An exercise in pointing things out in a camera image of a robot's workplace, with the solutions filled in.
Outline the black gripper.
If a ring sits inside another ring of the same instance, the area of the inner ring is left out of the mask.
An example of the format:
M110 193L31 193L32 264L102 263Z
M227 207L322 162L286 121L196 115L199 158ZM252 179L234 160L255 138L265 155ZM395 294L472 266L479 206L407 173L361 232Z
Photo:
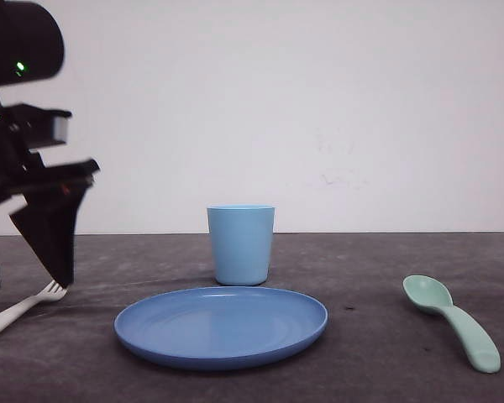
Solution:
M51 119L71 118L60 109L0 102L0 204L24 194L26 205L10 215L15 227L63 288L74 281L76 216L92 176L94 159L46 166L35 150L54 147Z

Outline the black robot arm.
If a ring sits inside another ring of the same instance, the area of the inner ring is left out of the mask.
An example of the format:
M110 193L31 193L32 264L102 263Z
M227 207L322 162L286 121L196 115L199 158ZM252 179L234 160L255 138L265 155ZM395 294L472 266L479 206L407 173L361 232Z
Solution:
M65 55L60 28L41 5L0 1L0 86L50 79ZM74 281L76 216L95 160L47 166L39 148L66 143L71 112L0 101L0 204L15 195L26 204L10 218L61 287Z

